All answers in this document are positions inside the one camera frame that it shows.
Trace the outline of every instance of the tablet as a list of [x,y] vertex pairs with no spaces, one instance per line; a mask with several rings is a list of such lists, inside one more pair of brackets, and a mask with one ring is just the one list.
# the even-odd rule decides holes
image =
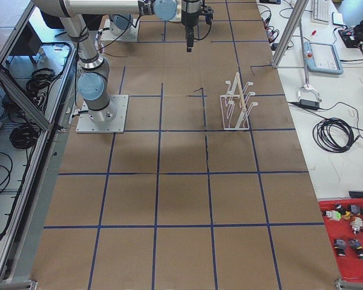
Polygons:
[[305,57],[309,71],[324,74],[342,74],[338,52],[333,44],[305,42]]

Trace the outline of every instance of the white keyboard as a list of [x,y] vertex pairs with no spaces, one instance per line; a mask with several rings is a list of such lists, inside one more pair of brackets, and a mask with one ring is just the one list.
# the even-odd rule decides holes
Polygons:
[[311,0],[312,1],[312,21],[328,24],[331,18],[329,12],[330,0]]

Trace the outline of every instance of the red tray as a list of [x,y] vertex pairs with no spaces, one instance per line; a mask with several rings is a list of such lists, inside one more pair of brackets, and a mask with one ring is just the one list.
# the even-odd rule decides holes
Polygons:
[[[333,205],[337,202],[345,208],[347,208],[349,204],[356,204],[363,208],[363,199],[320,201],[319,206],[321,210],[334,210],[335,207]],[[363,259],[359,259],[356,256],[355,251],[348,245],[349,239],[357,239],[363,246],[363,233],[360,232],[358,235],[353,234],[350,221],[344,219],[341,219],[340,221],[330,221],[329,218],[324,217],[324,223],[327,228],[332,248],[335,239],[344,239],[347,244],[345,257],[337,256],[336,251],[333,250],[342,278],[348,282],[363,283]]]

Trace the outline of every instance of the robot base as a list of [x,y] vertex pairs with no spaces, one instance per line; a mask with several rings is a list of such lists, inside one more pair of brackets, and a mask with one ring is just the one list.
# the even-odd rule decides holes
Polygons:
[[[110,122],[95,123],[88,114],[79,116],[77,133],[123,133],[125,128],[126,112],[128,110],[128,95],[110,95],[110,101],[117,107],[117,115]],[[87,111],[87,105],[83,103],[82,110]]]
[[[137,42],[137,37],[139,36],[139,26],[140,21],[137,22],[137,19],[133,19],[133,24],[135,25],[137,23],[136,28],[131,26],[121,37],[119,37],[116,41],[121,42]],[[105,21],[104,28],[110,28],[110,20],[107,19]],[[110,30],[104,30],[102,32],[101,41],[114,41],[118,35],[112,34]]]

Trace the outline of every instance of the blue joint cap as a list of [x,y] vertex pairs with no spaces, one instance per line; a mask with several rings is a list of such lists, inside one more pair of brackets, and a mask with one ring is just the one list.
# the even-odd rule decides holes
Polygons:
[[118,29],[125,30],[132,26],[133,17],[130,14],[116,15],[113,19],[113,23],[118,27]]
[[176,0],[155,0],[154,10],[157,17],[169,21],[175,17],[177,11]]
[[77,86],[80,94],[86,101],[97,100],[105,89],[102,78],[93,72],[82,75],[78,80]]

